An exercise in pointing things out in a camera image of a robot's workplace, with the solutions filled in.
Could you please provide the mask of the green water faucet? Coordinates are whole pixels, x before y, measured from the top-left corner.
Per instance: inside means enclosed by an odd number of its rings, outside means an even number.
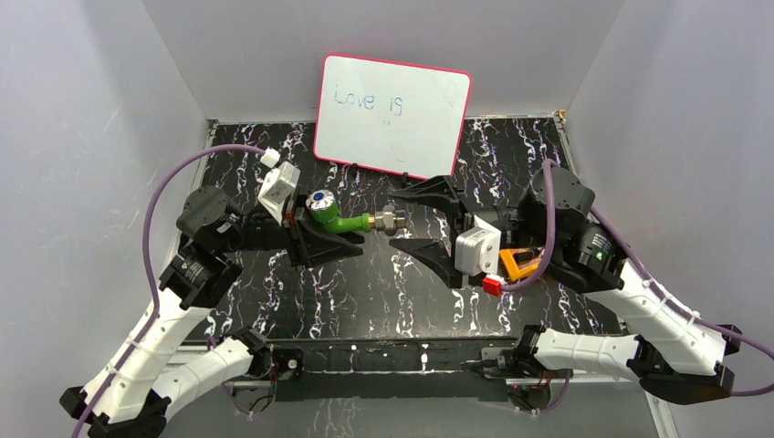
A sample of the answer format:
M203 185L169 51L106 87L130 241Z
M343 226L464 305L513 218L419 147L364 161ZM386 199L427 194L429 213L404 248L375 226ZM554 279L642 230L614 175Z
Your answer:
M313 192L307 197L305 204L311 218L328 233L335 235L350 232L368 233L373 228L374 221L370 214L341 216L337 198L330 190L321 189Z

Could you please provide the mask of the silver hex nut fitting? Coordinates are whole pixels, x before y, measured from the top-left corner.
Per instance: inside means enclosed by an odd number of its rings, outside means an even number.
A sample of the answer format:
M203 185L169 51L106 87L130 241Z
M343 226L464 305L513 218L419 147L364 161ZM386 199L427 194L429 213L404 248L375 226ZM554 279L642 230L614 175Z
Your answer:
M396 209L394 205L385 205L371 217L370 228L388 236L396 235L406 228L406 212Z

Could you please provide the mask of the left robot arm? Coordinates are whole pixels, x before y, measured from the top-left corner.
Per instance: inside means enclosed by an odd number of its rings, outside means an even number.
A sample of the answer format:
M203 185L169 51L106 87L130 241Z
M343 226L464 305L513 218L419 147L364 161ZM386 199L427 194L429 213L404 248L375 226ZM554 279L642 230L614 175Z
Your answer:
M271 189L243 211L220 188L197 189L177 220L177 254L160 275L150 275L152 299L137 325L91 381L64 391L60 405L91 437L157 437L178 411L227 381L275 381L273 344L252 328L179 369L167 366L241 276L231 254L282 250L293 266L318 267L359 256L376 224L373 214L340 215L327 190Z

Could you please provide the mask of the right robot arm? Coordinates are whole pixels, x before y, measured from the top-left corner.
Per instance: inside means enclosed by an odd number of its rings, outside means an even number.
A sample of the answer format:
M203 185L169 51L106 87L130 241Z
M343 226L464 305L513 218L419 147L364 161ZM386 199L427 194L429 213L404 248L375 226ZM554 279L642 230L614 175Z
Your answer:
M491 379L542 378L583 370L635 381L667 402L729 398L734 373L723 361L739 349L737 328L703 326L660 289L601 219L594 192L571 171L544 162L514 206L480 210L447 176L392 193L394 200L445 215L450 241L393 239L391 246L429 267L451 288L471 285L500 297L552 279L611 310L626 335L572 335L527 325L511 349L485 349L467 368Z

